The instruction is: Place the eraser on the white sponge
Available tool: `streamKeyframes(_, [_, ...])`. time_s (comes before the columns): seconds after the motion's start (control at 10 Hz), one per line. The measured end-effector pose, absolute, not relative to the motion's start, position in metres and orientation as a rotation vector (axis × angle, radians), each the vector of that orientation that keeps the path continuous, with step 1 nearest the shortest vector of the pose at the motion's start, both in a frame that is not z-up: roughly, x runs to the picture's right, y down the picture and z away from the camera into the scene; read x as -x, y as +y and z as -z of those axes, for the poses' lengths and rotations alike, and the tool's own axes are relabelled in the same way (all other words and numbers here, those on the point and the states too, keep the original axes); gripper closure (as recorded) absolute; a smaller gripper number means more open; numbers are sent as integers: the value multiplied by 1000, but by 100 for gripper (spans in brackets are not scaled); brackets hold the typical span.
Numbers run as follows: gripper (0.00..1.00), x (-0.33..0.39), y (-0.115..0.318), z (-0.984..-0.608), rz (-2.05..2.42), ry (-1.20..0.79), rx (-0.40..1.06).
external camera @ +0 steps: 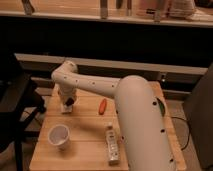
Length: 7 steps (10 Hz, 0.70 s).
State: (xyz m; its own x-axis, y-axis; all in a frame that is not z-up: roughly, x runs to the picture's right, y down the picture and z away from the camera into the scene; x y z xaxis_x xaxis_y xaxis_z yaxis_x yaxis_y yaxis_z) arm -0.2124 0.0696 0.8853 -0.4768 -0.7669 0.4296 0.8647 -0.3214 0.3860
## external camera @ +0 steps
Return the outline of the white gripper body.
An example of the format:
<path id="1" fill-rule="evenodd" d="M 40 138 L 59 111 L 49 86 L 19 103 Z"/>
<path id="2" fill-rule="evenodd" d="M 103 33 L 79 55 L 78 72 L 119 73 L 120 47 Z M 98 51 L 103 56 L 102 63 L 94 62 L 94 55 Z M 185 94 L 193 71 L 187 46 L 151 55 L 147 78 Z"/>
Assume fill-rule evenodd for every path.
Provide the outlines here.
<path id="1" fill-rule="evenodd" d="M 76 101 L 76 92 L 75 88 L 69 86 L 60 85 L 58 88 L 58 95 L 63 103 L 66 103 L 69 99 Z"/>

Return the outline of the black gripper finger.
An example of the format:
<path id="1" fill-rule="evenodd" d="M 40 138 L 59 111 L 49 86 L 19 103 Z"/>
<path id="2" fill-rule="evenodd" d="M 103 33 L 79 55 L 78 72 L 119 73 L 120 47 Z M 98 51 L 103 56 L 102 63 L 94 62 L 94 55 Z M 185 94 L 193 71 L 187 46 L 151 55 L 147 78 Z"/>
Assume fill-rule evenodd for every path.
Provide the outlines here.
<path id="1" fill-rule="evenodd" d="M 74 104 L 74 100 L 72 98 L 68 98 L 66 103 L 65 103 L 66 106 L 71 106 L 73 104 Z"/>

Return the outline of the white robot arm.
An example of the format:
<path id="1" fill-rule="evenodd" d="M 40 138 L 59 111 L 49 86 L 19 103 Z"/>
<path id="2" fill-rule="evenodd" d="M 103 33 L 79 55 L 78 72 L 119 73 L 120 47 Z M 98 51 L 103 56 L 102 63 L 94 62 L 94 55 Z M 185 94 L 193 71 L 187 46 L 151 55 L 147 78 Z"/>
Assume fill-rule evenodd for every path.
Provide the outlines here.
<path id="1" fill-rule="evenodd" d="M 129 171 L 177 171 L 157 98 L 146 79 L 82 75 L 70 60 L 51 78 L 63 100 L 72 98 L 76 88 L 114 100 Z"/>

